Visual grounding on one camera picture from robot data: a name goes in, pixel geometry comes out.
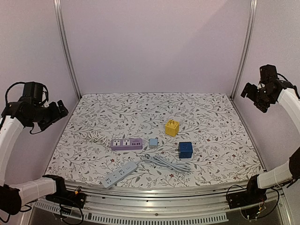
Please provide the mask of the blue cube plug adapter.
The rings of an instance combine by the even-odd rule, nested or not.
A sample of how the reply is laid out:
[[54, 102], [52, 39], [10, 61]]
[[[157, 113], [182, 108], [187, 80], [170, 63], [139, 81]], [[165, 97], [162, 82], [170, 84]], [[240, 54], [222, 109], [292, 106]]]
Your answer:
[[179, 159], [190, 159], [193, 155], [193, 146], [191, 142], [179, 142], [176, 158]]

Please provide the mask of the grey-blue power strip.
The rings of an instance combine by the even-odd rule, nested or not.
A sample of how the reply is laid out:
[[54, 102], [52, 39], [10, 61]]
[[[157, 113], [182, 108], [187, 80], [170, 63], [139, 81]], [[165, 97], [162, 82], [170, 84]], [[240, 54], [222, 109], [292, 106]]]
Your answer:
[[128, 175], [133, 173], [138, 168], [138, 165], [136, 162], [128, 162], [127, 164], [123, 165], [122, 167], [116, 169], [111, 174], [106, 176], [101, 180], [102, 185], [104, 188], [111, 188], [115, 184], [117, 184], [119, 181], [126, 178]]

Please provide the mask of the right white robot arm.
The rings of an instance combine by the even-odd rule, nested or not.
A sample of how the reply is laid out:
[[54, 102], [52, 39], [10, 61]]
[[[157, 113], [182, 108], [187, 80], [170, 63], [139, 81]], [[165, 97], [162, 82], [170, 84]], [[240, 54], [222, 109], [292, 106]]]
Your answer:
[[[290, 119], [300, 129], [300, 96], [297, 87], [277, 72], [274, 65], [264, 65], [259, 68], [260, 87], [247, 83], [241, 93], [243, 98], [249, 98], [254, 106], [266, 113], [268, 108], [279, 103], [287, 112]], [[297, 149], [289, 160], [259, 175], [252, 176], [247, 183], [247, 190], [242, 200], [246, 204], [253, 204], [266, 190], [281, 184], [289, 187], [300, 179], [300, 150]]]

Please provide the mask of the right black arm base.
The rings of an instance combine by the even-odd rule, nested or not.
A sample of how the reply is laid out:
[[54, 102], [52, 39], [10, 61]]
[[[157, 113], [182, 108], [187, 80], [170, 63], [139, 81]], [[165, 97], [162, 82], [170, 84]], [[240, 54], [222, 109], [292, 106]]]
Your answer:
[[258, 189], [255, 191], [242, 190], [227, 193], [226, 200], [230, 209], [262, 203], [267, 200], [266, 189]]

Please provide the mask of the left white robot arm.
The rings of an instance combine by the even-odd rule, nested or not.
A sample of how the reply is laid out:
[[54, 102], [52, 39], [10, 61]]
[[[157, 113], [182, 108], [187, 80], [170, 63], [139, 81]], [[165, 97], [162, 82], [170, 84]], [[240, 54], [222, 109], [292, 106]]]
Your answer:
[[44, 84], [21, 84], [22, 96], [16, 102], [5, 102], [0, 119], [0, 209], [9, 216], [18, 214], [26, 204], [47, 195], [52, 195], [59, 203], [66, 203], [70, 199], [64, 179], [56, 175], [44, 175], [40, 179], [11, 186], [5, 183], [8, 161], [23, 129], [38, 125], [43, 132], [68, 115], [61, 100], [57, 103], [48, 102], [49, 91]]

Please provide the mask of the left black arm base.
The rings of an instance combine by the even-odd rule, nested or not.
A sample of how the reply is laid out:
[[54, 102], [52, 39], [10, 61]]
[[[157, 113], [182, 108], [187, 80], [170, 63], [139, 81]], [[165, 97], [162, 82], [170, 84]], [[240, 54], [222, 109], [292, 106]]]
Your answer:
[[45, 198], [54, 203], [83, 209], [86, 197], [86, 194], [82, 192], [82, 187], [78, 186], [75, 190], [57, 191]]

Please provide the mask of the yellow cube plug adapter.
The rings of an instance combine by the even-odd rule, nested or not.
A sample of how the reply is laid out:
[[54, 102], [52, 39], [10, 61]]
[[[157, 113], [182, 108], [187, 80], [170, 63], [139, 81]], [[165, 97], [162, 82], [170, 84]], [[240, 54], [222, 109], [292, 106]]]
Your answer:
[[175, 120], [169, 120], [165, 125], [165, 134], [175, 137], [179, 132], [180, 123]]

